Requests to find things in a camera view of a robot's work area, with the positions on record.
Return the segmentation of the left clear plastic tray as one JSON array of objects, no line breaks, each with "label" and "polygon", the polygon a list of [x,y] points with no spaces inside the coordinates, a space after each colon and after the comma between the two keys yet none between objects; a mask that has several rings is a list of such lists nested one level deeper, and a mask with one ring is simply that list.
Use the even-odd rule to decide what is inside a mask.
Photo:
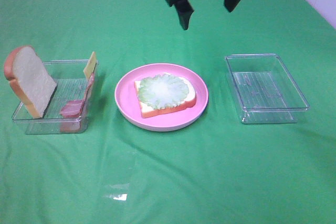
[{"label": "left clear plastic tray", "polygon": [[[34,119],[23,103],[19,103],[12,115],[12,121],[27,135],[82,133],[86,130],[88,111],[93,98],[92,85],[87,93],[88,81],[83,72],[88,59],[45,61],[44,66],[57,83],[44,116]],[[85,99],[81,113],[74,118],[65,118],[60,112],[70,101]]]}]

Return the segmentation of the bacon strip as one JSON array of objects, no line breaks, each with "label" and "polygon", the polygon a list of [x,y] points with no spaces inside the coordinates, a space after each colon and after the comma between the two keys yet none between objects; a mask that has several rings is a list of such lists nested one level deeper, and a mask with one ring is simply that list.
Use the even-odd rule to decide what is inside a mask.
[{"label": "bacon strip", "polygon": [[95,79],[95,74],[91,73],[91,75],[89,77],[89,80],[88,80],[88,85],[86,87],[85,94],[84,94],[84,97],[83,97],[83,102],[86,102],[91,96],[91,92],[92,92],[92,88],[93,88],[93,84],[94,84],[94,79]]},{"label": "bacon strip", "polygon": [[83,100],[71,100],[62,107],[59,114],[64,118],[77,118],[82,112],[83,104]]}]

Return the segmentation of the right clear plastic tray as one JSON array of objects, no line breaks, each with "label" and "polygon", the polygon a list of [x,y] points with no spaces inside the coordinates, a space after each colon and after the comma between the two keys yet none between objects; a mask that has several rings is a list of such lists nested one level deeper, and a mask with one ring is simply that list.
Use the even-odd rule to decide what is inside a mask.
[{"label": "right clear plastic tray", "polygon": [[296,123],[310,106],[277,54],[225,57],[226,77],[243,124]]}]

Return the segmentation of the pink round plate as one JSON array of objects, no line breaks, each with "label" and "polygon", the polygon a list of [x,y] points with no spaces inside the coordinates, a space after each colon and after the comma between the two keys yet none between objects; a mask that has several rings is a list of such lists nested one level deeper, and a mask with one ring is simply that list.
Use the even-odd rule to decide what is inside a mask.
[{"label": "pink round plate", "polygon": [[[141,116],[134,82],[164,72],[185,77],[190,81],[196,91],[196,104],[179,112],[144,119]],[[186,67],[171,63],[152,63],[135,68],[125,74],[116,85],[114,98],[120,112],[129,122],[146,130],[168,132],[182,129],[202,115],[208,104],[208,89],[203,79]]]}]

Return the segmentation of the yellow cheese slice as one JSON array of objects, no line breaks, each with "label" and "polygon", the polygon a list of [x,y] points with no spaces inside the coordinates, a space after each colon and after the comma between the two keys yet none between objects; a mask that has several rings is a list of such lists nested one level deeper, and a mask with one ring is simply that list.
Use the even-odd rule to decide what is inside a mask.
[{"label": "yellow cheese slice", "polygon": [[94,72],[95,67],[96,67],[96,63],[97,63],[97,57],[96,57],[96,52],[93,51],[91,53],[91,56],[85,66],[85,68],[83,69],[83,73],[86,77],[87,80],[89,80],[91,74]]}]

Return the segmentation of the bread slice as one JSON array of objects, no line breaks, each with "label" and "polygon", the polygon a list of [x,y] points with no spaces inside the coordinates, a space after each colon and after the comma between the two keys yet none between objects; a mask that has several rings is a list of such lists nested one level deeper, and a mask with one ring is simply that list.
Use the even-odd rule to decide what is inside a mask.
[{"label": "bread slice", "polygon": [[56,82],[31,46],[14,49],[4,63],[4,75],[29,114],[42,118],[56,89]]},{"label": "bread slice", "polygon": [[158,110],[155,110],[155,109],[151,108],[150,106],[140,102],[140,100],[138,98],[138,89],[139,89],[139,86],[140,86],[140,81],[142,79],[141,80],[136,80],[134,82],[134,87],[135,87],[135,91],[136,91],[136,94],[137,94],[136,96],[137,96],[137,99],[138,99],[138,102],[139,102],[139,106],[140,106],[140,110],[141,110],[141,116],[143,118],[150,118],[150,117],[157,116],[157,115],[182,111],[182,110],[191,108],[196,104],[196,100],[197,100],[196,91],[195,91],[193,85],[186,78],[184,78],[184,77],[180,77],[180,78],[183,79],[189,87],[190,92],[189,92],[189,95],[187,96],[187,98],[182,102],[182,104],[180,104],[180,105],[178,105],[174,108],[165,108],[165,109],[158,109]]}]

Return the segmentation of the clear plastic tray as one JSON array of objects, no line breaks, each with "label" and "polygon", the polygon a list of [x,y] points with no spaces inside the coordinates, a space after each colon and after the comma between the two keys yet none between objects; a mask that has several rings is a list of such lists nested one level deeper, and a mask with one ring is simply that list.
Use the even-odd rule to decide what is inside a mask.
[{"label": "clear plastic tray", "polygon": [[226,77],[243,124],[296,123],[310,106],[277,54],[225,57]]},{"label": "clear plastic tray", "polygon": [[[45,61],[44,66],[57,83],[44,116],[34,119],[23,103],[19,103],[12,115],[12,121],[27,135],[82,133],[86,130],[88,111],[93,98],[92,85],[87,93],[88,81],[83,72],[88,59]],[[85,99],[81,113],[74,118],[65,118],[60,112],[70,101]]]}]

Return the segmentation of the green lettuce leaf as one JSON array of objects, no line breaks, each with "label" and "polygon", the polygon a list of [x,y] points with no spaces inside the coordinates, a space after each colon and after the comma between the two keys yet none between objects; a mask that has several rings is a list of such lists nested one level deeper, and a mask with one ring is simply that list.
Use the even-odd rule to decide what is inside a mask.
[{"label": "green lettuce leaf", "polygon": [[172,74],[146,77],[140,81],[138,98],[151,108],[174,108],[187,98],[189,87],[183,79]]}]

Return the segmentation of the clear tape strip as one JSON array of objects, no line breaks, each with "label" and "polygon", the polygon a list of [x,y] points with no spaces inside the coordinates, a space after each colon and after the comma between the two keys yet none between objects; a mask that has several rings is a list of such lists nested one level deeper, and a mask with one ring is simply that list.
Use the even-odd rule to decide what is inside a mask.
[{"label": "clear tape strip", "polygon": [[101,172],[99,199],[127,201],[137,155],[136,151],[117,151],[106,155]]}]

